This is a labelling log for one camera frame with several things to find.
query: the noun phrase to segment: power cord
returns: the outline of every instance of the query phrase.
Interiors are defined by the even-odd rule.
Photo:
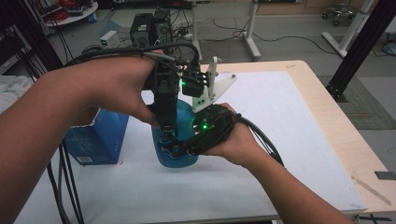
[[[213,20],[213,24],[215,24],[215,26],[217,26],[217,27],[219,27],[219,28],[222,28],[222,29],[230,29],[230,30],[234,30],[234,29],[235,29],[235,27],[220,26],[220,25],[216,24],[215,20]],[[242,29],[236,28],[236,31],[233,33],[233,37],[228,37],[228,38],[220,39],[220,40],[216,40],[216,39],[206,39],[206,41],[217,41],[217,42],[220,42],[220,41],[225,41],[225,40],[229,40],[229,39],[234,39],[234,38],[236,38],[236,37],[239,37],[239,35],[240,35],[242,32],[245,32],[245,27],[246,27],[247,25],[248,25],[248,21],[247,21],[247,23],[245,24],[245,26],[244,26]],[[257,35],[257,34],[254,33],[254,32],[253,32],[253,34],[254,34],[255,36],[257,36],[260,40],[265,41],[265,42],[276,42],[276,41],[278,41],[278,40],[285,39],[285,38],[299,38],[299,39],[307,40],[307,41],[313,43],[314,45],[316,45],[320,50],[322,50],[322,51],[325,52],[325,53],[328,53],[328,54],[331,54],[331,55],[338,55],[337,53],[329,52],[329,51],[323,49],[323,48],[322,48],[319,44],[317,44],[315,41],[313,41],[313,40],[311,40],[311,39],[309,39],[309,38],[306,38],[306,37],[302,37],[302,36],[297,36],[297,35],[286,35],[286,36],[282,36],[282,37],[276,38],[276,39],[264,39],[264,38],[262,38],[261,36]]]

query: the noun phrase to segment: black electronic device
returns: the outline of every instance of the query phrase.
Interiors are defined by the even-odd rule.
[[[142,49],[153,46],[157,35],[152,13],[136,14],[129,34],[134,47]]]
[[[158,45],[169,44],[173,42],[171,35],[171,16],[169,9],[158,9],[154,13],[154,27],[158,39],[156,43]]]

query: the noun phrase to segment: finger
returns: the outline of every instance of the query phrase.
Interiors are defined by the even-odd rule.
[[[138,99],[137,105],[135,106],[135,112],[133,112],[132,116],[141,121],[150,124],[154,127],[159,127],[155,114],[146,106],[142,98]]]

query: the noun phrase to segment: metal bracket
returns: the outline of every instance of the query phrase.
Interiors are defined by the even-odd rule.
[[[330,96],[334,99],[337,103],[348,103],[347,98],[342,93],[341,90],[335,88],[333,85],[328,84],[326,90],[329,92]]]
[[[215,56],[206,71],[209,75],[208,87],[204,88],[204,93],[199,98],[192,97],[192,111],[194,113],[207,108],[209,105],[213,105],[236,81],[236,75],[232,74],[230,77],[215,83],[215,77],[219,75],[216,72],[217,65],[218,58]]]

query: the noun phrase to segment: hand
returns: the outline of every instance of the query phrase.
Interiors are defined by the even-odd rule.
[[[228,104],[222,105],[234,112]],[[209,149],[205,155],[220,156],[233,164],[248,168],[258,153],[265,152],[257,144],[249,127],[242,123],[236,123],[229,138]]]
[[[151,125],[158,125],[155,115],[141,97],[154,64],[152,59],[146,57],[109,58],[71,66],[65,68],[65,72],[75,80],[81,95],[89,95],[87,107],[97,106],[129,114]]]

